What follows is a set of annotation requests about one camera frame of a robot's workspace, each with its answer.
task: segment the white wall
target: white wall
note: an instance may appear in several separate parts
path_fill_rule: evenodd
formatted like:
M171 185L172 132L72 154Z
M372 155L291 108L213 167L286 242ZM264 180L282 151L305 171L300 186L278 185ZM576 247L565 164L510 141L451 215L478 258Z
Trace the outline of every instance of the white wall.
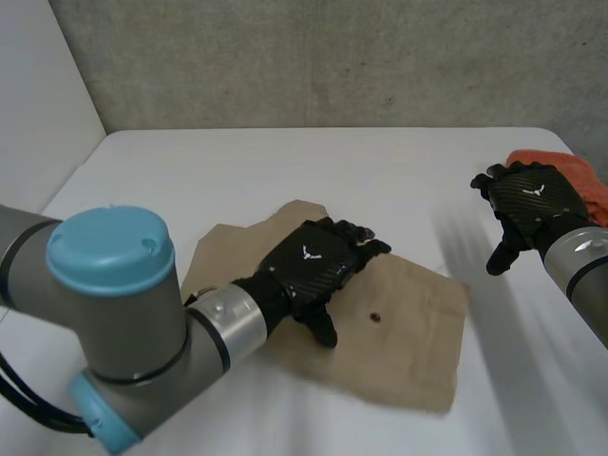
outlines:
M0 0L0 204L40 212L104 136L47 0Z

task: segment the silver metal joint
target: silver metal joint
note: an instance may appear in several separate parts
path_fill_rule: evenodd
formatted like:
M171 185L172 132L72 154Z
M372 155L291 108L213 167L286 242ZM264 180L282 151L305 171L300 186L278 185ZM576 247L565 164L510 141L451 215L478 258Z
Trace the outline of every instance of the silver metal joint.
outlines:
M268 334L261 310L249 294L237 285L230 284L205 294L190 307L207 317L218 330L232 366L266 341Z
M544 269L566 294L568 284L584 266L608 256L608 229L588 226L556 240L544 256Z

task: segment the concrete wall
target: concrete wall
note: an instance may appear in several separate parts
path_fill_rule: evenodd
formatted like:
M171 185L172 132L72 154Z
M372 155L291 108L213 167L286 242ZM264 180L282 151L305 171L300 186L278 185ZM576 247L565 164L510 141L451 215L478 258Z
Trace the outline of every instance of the concrete wall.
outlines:
M605 0L51 0L108 132L549 128L608 179Z
M0 1L0 204L41 211L105 133L46 0Z

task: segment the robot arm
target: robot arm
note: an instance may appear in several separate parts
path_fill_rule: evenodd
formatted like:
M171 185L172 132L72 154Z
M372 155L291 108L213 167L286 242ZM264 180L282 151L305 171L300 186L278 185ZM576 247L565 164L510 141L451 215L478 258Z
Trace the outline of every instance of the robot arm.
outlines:
M533 162L490 166L471 187L480 190L503 226L487 271L507 271L520 252L535 249L546 272L608 348L608 229L589 221L584 201L554 166Z
M608 230L578 228L544 254L544 269L608 348Z
M61 222L0 206L0 220L0 304L76 332L88 367L68 390L112 454L260 347L289 314L334 347L325 305L390 251L367 228L306 221L254 275L184 308L173 244L150 211L100 208Z
M88 368L68 389L111 453L152 432L287 315L283 306L277 316L280 295L259 294L258 305L234 284L184 310L166 226L143 209L100 209L60 224L0 206L0 219L2 304L77 333Z

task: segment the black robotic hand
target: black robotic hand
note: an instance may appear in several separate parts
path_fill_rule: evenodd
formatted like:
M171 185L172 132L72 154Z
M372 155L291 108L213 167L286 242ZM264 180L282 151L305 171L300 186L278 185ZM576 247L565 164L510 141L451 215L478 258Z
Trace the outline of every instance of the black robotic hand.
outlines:
M486 265L493 276L507 271L520 252L537 249L544 257L557 238L590 224L585 203L553 165L495 164L475 177L471 188L481 191L503 226L503 241Z
M333 348L337 334L325 306L332 294L344 287L372 258L390 252L388 244L374 236L369 228L345 220L337 223L329 217L307 220L260 262L253 277L235 283L250 294L260 293L251 290L252 281L260 287L264 282L268 294L278 285L280 302L271 296L261 299L276 303L273 309L268 305L262 307L269 332L280 318L290 314L306 325L321 345Z

